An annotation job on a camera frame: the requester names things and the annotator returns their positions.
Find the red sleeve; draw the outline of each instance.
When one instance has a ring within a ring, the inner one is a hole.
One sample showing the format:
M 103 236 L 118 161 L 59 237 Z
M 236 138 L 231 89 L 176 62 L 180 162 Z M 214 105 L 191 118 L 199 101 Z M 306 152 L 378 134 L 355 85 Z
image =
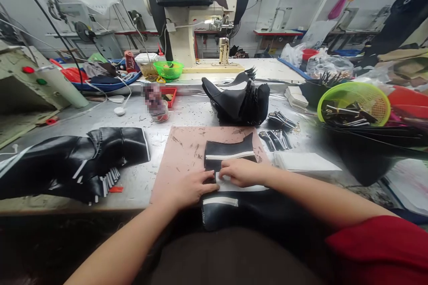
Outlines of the red sleeve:
M 402 218 L 374 217 L 326 242 L 346 284 L 428 284 L 428 233 Z

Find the cutting mat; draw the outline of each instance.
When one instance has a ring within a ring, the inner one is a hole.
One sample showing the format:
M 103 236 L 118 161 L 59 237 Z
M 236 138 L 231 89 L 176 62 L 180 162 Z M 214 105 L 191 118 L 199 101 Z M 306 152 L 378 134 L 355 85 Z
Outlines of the cutting mat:
M 170 182 L 191 172 L 204 170 L 207 141 L 239 143 L 250 133 L 253 133 L 257 162 L 270 163 L 254 127 L 171 127 L 150 203 L 156 201 Z

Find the industrial sewing machine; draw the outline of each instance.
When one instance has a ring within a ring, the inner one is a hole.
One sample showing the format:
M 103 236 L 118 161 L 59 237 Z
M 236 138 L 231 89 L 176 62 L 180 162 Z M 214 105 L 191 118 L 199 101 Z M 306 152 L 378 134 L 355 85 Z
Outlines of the industrial sewing machine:
M 248 0 L 144 0 L 155 22 L 168 61 L 184 64 L 184 73 L 238 73 L 244 68 L 229 62 L 227 37 L 238 25 Z M 194 54 L 193 27 L 212 24 L 220 33 L 220 59 L 214 63 L 197 63 Z

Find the brown pants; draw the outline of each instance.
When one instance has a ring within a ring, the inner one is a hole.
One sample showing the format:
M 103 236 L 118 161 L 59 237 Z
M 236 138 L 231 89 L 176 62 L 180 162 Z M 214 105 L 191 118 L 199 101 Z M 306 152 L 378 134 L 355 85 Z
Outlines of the brown pants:
M 258 232 L 195 233 L 165 246 L 152 285 L 322 284 L 306 266 Z

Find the hand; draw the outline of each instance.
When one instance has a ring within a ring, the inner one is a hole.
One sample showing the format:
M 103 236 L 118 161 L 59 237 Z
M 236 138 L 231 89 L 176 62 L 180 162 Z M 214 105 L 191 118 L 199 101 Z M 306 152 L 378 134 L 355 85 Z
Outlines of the hand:
M 223 175 L 230 176 L 232 184 L 238 187 L 264 185 L 265 178 L 272 169 L 272 166 L 258 164 L 246 159 L 228 159 L 222 161 L 222 168 L 218 177 L 223 179 Z
M 169 184 L 162 199 L 172 204 L 177 210 L 197 204 L 203 194 L 219 189 L 217 184 L 203 184 L 209 178 L 214 179 L 214 171 L 197 172 L 180 177 Z

